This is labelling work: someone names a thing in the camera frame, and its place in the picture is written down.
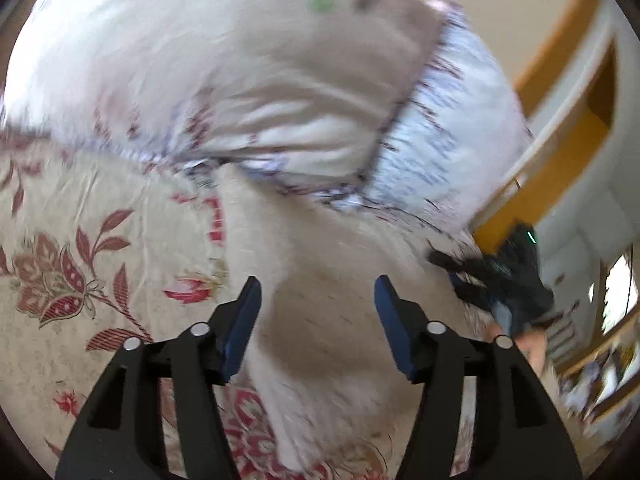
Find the person's right hand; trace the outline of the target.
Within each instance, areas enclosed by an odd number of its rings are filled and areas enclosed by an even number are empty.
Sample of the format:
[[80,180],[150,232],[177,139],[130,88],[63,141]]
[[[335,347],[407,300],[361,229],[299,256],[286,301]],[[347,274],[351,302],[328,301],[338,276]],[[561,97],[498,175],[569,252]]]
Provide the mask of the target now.
[[530,367],[540,377],[546,366],[547,337],[544,331],[534,328],[517,336],[514,341]]

